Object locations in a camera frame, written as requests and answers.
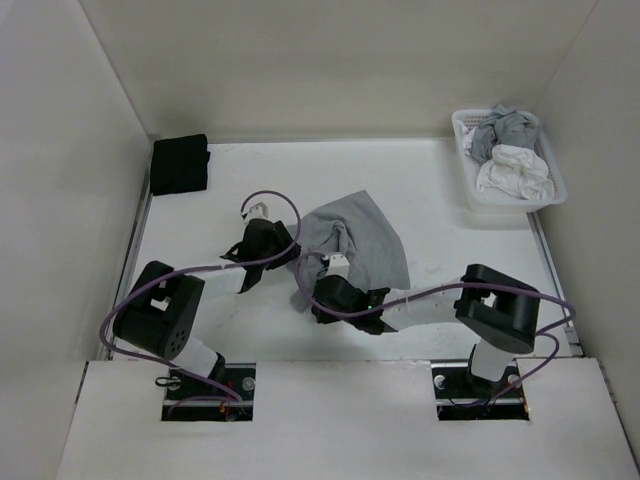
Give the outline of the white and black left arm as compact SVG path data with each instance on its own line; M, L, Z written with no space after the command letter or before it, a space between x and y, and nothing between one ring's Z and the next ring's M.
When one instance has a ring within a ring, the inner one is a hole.
M135 356L189 375L202 398L230 392L224 387L224 357L191 336L200 302L245 293L264 271L296 259L300 233L299 226L289 231L281 221L254 218L246 222L242 240L214 265L178 271L160 261L148 263L115 314L114 336L137 347Z

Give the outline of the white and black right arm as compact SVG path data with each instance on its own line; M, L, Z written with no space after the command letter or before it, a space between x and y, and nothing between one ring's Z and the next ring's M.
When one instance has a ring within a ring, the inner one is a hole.
M466 388L493 395L517 355L534 350L540 299L537 290L485 265L467 267L460 287L419 290L353 286L341 267L331 267L312 293L318 324L343 321L370 335L459 323L479 337L464 370Z

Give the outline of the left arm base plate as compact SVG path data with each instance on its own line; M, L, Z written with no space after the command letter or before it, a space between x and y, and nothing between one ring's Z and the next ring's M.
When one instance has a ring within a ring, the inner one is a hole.
M218 380L238 397L177 370L155 379L164 389L161 420L168 422L247 422L253 419L257 366L232 363Z

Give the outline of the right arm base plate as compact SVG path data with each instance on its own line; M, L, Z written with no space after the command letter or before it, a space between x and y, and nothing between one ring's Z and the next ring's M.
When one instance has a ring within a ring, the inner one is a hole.
M520 371L511 362L502 378L491 382L472 376L464 362L431 365L436 413L441 421L528 421Z

